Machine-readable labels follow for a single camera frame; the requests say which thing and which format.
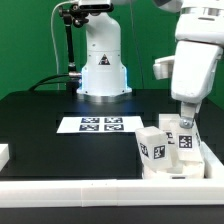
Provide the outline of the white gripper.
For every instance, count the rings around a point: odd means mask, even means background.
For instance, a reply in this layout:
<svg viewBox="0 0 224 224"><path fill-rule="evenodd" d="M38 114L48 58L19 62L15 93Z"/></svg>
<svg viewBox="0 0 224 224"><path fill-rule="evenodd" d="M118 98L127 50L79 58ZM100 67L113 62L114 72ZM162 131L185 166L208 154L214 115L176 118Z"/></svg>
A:
<svg viewBox="0 0 224 224"><path fill-rule="evenodd" d="M211 92L223 49L214 44L179 41L173 56L155 60L157 79L171 78L171 96L182 101L180 126L191 129L201 101Z"/></svg>

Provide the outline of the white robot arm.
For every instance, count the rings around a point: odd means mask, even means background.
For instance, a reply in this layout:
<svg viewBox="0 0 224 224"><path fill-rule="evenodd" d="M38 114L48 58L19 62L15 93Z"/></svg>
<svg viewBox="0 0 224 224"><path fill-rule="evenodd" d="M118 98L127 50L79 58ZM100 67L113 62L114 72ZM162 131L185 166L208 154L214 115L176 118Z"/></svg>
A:
<svg viewBox="0 0 224 224"><path fill-rule="evenodd" d="M108 13L130 0L78 0L87 19L87 62L79 92L115 97L130 91L120 59L120 25ZM170 77L171 96L181 102L180 126L193 126L202 100L212 90L218 60L224 51L224 0L152 0L156 7L180 15L175 54L153 65L158 79Z"/></svg>

